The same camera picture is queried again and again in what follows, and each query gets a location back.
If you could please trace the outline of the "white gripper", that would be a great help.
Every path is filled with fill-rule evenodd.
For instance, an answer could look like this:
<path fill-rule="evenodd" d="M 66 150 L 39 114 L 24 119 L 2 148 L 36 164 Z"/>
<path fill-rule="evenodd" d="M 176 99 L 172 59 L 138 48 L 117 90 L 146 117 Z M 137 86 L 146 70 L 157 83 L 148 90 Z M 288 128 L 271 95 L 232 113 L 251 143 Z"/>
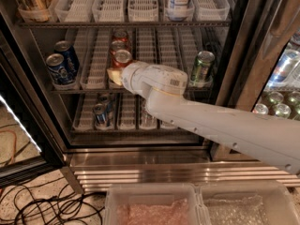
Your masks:
<path fill-rule="evenodd" d="M 107 69 L 111 81 L 123 86 L 133 95 L 149 95 L 151 85 L 146 80 L 146 72 L 150 65 L 141 61 L 133 62 L 123 70 L 110 67 Z"/>

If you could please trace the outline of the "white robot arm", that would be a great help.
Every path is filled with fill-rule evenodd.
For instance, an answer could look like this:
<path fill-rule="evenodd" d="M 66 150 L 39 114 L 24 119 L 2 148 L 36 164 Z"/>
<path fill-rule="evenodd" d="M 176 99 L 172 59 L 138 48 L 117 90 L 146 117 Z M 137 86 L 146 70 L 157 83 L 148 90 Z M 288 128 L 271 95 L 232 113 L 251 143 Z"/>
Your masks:
<path fill-rule="evenodd" d="M 187 100 L 186 72 L 141 61 L 109 78 L 146 100 L 148 113 L 287 173 L 300 173 L 300 122 Z"/>

